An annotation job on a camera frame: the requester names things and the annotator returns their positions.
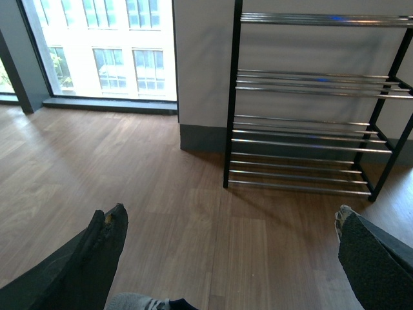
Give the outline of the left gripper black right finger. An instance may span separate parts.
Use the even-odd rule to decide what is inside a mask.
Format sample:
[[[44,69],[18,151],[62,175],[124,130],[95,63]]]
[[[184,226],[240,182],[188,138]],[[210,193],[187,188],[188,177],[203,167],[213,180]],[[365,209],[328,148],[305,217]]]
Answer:
[[[335,214],[338,258],[364,309],[412,309],[412,248],[347,205]]]

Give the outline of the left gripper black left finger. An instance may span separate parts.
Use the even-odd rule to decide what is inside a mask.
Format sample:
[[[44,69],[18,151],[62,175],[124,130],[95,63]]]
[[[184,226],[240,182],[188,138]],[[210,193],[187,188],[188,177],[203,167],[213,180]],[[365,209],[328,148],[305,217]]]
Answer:
[[[96,210],[85,230],[1,288],[1,309],[103,309],[127,228],[123,204]]]

